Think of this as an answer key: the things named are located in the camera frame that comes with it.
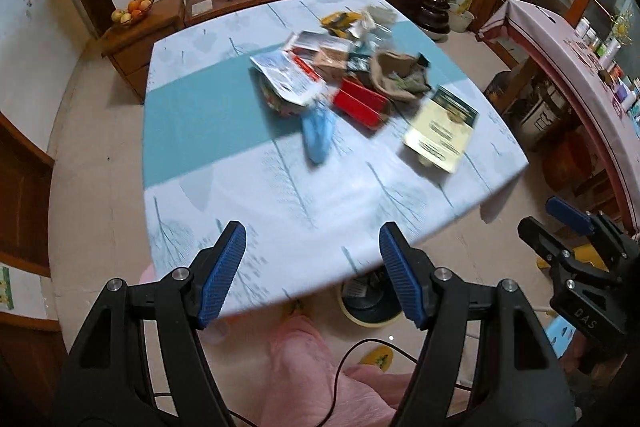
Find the pink tablecloth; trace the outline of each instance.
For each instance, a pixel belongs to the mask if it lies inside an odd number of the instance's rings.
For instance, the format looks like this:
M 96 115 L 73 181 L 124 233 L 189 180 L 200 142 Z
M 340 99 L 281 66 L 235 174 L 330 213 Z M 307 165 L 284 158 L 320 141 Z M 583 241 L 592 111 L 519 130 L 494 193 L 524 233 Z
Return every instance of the pink tablecloth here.
M 479 32 L 485 41 L 505 34 L 524 47 L 574 108 L 606 166 L 624 225 L 639 230 L 640 140 L 574 29 L 549 10 L 508 0 Z

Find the drawer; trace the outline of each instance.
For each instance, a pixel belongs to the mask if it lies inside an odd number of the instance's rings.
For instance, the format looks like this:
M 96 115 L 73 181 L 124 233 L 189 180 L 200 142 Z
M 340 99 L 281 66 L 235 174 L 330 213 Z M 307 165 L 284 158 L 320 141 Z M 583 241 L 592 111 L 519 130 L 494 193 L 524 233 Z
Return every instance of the drawer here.
M 135 73 L 151 62 L 151 51 L 153 51 L 154 44 L 173 33 L 175 33 L 175 29 L 172 26 L 162 28 L 127 46 L 122 51 L 114 53 L 113 59 L 124 74 Z
M 138 71 L 134 71 L 127 75 L 127 82 L 131 85 L 133 90 L 138 94 L 142 102 L 145 101 L 146 94 L 146 78 L 149 74 L 149 66 L 144 66 Z

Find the brown pot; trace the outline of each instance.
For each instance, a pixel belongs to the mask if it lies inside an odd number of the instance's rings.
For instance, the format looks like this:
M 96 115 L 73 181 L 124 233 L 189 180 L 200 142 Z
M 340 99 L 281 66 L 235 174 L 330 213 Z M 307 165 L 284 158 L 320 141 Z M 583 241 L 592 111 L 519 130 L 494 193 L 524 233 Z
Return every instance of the brown pot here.
M 568 132 L 564 139 L 542 160 L 545 182 L 556 192 L 591 175 L 591 155 L 584 138 Z
M 416 22 L 420 28 L 446 35 L 449 28 L 449 3 L 445 0 L 424 0 L 418 10 Z

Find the black cable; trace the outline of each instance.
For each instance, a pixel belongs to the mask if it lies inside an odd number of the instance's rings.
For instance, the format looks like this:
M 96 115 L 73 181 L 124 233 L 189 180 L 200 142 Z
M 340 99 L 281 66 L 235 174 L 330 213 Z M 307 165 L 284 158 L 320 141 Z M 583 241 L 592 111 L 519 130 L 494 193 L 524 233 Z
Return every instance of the black cable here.
M 246 423 L 249 427 L 258 427 L 255 423 L 253 423 L 252 421 L 249 421 L 247 418 L 245 418 L 244 416 L 240 416 L 237 412 L 233 412 L 233 411 L 229 411 L 229 414 L 231 416 L 235 416 L 236 418 L 238 418 L 239 420 L 242 420 L 244 423 Z
M 394 349 L 395 351 L 400 353 L 407 360 L 411 360 L 413 363 L 418 363 L 418 360 L 416 358 L 412 357 L 411 355 L 409 355 L 409 353 L 407 353 L 406 351 L 400 349 L 398 346 L 395 346 L 394 344 L 388 343 L 387 341 L 381 341 L 380 339 L 364 339 L 362 341 L 359 341 L 359 342 L 353 344 L 353 346 L 351 346 L 347 350 L 347 352 L 344 354 L 344 356 L 342 357 L 342 360 L 340 360 L 340 363 L 338 364 L 338 369 L 335 371 L 334 397 L 332 398 L 332 401 L 331 401 L 331 408 L 329 409 L 329 412 L 326 414 L 324 419 L 322 419 L 322 421 L 316 427 L 322 427 L 323 425 L 325 425 L 329 421 L 331 416 L 334 414 L 335 404 L 336 404 L 336 402 L 338 400 L 338 380 L 340 378 L 340 372 L 342 370 L 344 362 L 346 362 L 346 360 L 347 360 L 347 357 L 357 347 L 361 346 L 362 344 L 366 344 L 366 343 L 370 343 L 370 342 L 374 342 L 374 343 L 377 343 L 377 344 L 383 344 L 383 346 L 390 347 L 391 349 Z M 471 391 L 470 387 L 467 387 L 466 385 L 462 385 L 461 383 L 456 383 L 456 387 L 459 388 L 459 389 L 463 389 L 464 391 Z M 171 393 L 155 393 L 154 396 L 171 396 Z M 238 413 L 235 413 L 235 412 L 229 410 L 229 414 L 231 416 L 235 416 L 239 420 L 242 420 L 244 423 L 246 423 L 250 427 L 258 427 L 255 423 L 249 421 L 247 418 L 239 415 Z
M 171 396 L 171 393 L 154 393 L 154 397 L 158 397 L 158 396 Z M 244 416 L 238 414 L 237 412 L 233 412 L 233 411 L 229 411 L 229 414 L 231 416 L 235 416 L 236 418 L 238 418 L 239 420 L 242 420 L 244 423 L 246 423 L 249 427 L 258 427 L 255 423 L 253 423 L 251 420 L 248 420 L 247 418 L 245 418 Z
M 344 362 L 347 360 L 347 357 L 353 352 L 353 350 L 356 347 L 361 346 L 362 344 L 365 344 L 365 343 L 368 343 L 368 342 L 376 342 L 376 343 L 379 343 L 379 344 L 384 344 L 385 346 L 391 347 L 391 349 L 395 349 L 398 353 L 400 353 L 404 357 L 407 357 L 413 363 L 418 363 L 418 361 L 416 359 L 414 359 L 414 357 L 412 357 L 411 355 L 409 355 L 408 353 L 406 353 L 405 351 L 400 349 L 398 346 L 394 346 L 393 344 L 390 344 L 390 343 L 385 342 L 385 341 L 381 341 L 379 339 L 364 339 L 363 341 L 359 341 L 358 343 L 353 344 L 353 346 L 351 346 L 349 348 L 349 350 L 344 354 L 344 356 L 342 357 L 342 360 L 340 360 L 340 363 L 338 364 L 338 369 L 335 372 L 334 398 L 332 399 L 332 402 L 331 402 L 331 409 L 329 409 L 329 412 L 326 414 L 324 419 L 316 427 L 322 427 L 325 423 L 327 423 L 329 421 L 329 418 L 331 418 L 332 414 L 334 413 L 335 403 L 336 403 L 336 401 L 338 399 L 338 378 L 340 377 L 340 371 L 342 370 L 342 366 L 344 365 Z

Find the fruit basket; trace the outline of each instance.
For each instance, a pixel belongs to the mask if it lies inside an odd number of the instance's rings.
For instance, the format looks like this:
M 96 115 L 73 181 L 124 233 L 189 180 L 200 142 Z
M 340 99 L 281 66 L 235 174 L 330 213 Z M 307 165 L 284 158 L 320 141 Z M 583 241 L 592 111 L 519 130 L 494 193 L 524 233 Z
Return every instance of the fruit basket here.
M 116 10 L 111 14 L 111 20 L 113 20 L 114 23 L 113 26 L 121 29 L 135 26 L 149 15 L 154 2 L 155 0 L 131 1 L 126 10 Z

